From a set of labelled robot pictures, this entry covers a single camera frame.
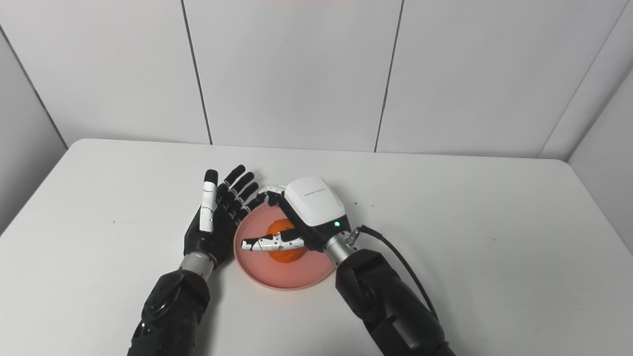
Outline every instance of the white table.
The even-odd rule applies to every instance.
[[[125,355],[205,170],[238,163],[331,183],[409,260],[459,356],[633,350],[633,257],[566,163],[81,140],[0,237],[0,355]],[[380,355],[333,276],[274,291],[231,262],[210,286],[197,355]]]

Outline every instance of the white wall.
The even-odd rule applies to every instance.
[[[606,106],[569,163],[633,252],[633,74]]]
[[[209,142],[177,0],[0,0],[0,24],[68,144]]]
[[[0,233],[65,151],[0,32]]]
[[[627,7],[556,124],[539,158],[567,161],[633,63],[633,4]]]
[[[405,1],[378,150],[537,157],[626,4]]]
[[[399,1],[185,5],[214,143],[373,151]]]
[[[183,0],[199,82],[178,1],[0,0],[0,24],[69,144],[566,159],[633,60],[628,3]]]

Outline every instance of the robotic arm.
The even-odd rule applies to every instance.
[[[231,256],[241,220],[264,201],[257,196],[246,204],[259,186],[249,184],[254,175],[242,175],[245,171],[238,166],[219,186],[218,173],[207,171],[201,207],[185,234],[182,263],[150,292],[128,356],[193,356],[197,327],[210,301],[207,279]]]
[[[237,226],[266,197],[269,205],[279,204],[295,229],[244,240],[242,248],[272,251],[305,246],[325,253],[337,266],[336,289],[384,355],[454,356],[415,275],[429,309],[380,253],[355,246],[358,235],[365,232],[392,247],[365,226],[352,231],[343,204],[323,179],[305,177],[288,186],[267,186],[246,203],[258,185],[251,183],[253,173],[243,175],[245,171],[238,166],[220,185],[217,172],[207,171],[201,208],[185,234],[184,259],[150,292],[128,356],[193,356],[197,327],[210,301],[206,281],[231,256]]]
[[[361,232],[384,238],[365,226],[352,231],[343,204],[323,179],[305,177],[287,187],[268,186],[262,192],[269,195],[269,204],[279,204],[296,227],[296,231],[285,232],[286,248],[293,248],[295,245],[289,243],[301,239],[302,246],[324,252],[336,264],[336,289],[384,355],[454,356],[417,278],[429,309],[380,253],[355,246]],[[271,250],[280,246],[268,243],[270,239],[280,242],[284,237],[264,236],[243,242],[242,248]]]

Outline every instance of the orange fruit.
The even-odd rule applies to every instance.
[[[266,233],[270,235],[276,235],[279,231],[289,230],[293,228],[294,228],[294,225],[290,223],[290,220],[281,219],[272,223],[268,227],[268,231]],[[269,251],[268,254],[275,261],[287,264],[289,262],[296,261],[299,258],[301,258],[301,256],[303,256],[303,254],[306,253],[307,250],[308,250],[307,248],[302,247],[302,248],[295,248],[293,250]]]

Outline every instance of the black robotic finger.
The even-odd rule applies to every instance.
[[[235,216],[235,223],[239,224],[244,220],[244,218],[252,212],[256,207],[260,206],[266,200],[266,193],[260,193],[255,196],[248,204],[244,205],[244,207],[237,213]]]
[[[239,192],[242,191],[246,184],[251,182],[254,178],[255,175],[252,172],[248,172],[247,174],[244,174],[235,184],[233,184],[233,186],[231,186],[228,193],[224,196],[224,199],[222,200],[222,206],[224,207],[224,209],[229,208],[231,204],[233,204],[233,201],[235,200]]]
[[[237,212],[242,208],[244,202],[248,200],[248,198],[260,187],[259,184],[253,182],[248,187],[246,187],[243,192],[231,203],[227,212],[229,216],[235,217]]]
[[[279,202],[279,195],[273,192],[266,192],[268,194],[268,206],[274,207]]]
[[[235,180],[244,172],[246,172],[246,167],[244,167],[244,165],[239,165],[233,168],[231,173],[229,173],[229,175],[227,175],[227,177],[224,178],[224,181],[220,184],[220,186],[218,186],[218,192],[215,198],[215,202],[217,205],[220,204],[220,202],[222,201],[222,198],[224,198],[224,195],[227,194],[231,184],[233,184],[233,182],[235,182]]]
[[[244,204],[245,201],[251,196],[251,194],[255,193],[257,189],[260,188],[260,185],[256,182],[251,183],[248,187],[244,188],[242,193],[237,197],[240,203]]]

